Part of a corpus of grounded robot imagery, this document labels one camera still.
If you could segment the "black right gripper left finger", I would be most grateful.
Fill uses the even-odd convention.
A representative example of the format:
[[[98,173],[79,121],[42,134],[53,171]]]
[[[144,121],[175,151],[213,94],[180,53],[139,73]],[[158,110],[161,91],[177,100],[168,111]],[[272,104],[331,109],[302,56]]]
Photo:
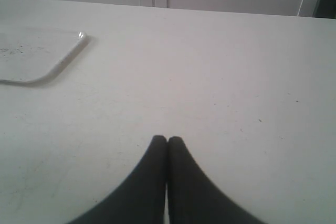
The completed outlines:
[[[167,140],[156,135],[128,177],[71,223],[163,223],[166,171]]]

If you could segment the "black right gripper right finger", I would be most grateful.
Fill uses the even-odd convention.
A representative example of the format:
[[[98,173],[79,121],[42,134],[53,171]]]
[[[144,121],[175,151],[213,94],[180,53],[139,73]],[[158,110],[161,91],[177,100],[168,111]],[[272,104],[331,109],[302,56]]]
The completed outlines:
[[[182,138],[169,139],[168,158],[170,223],[262,223],[214,185]]]

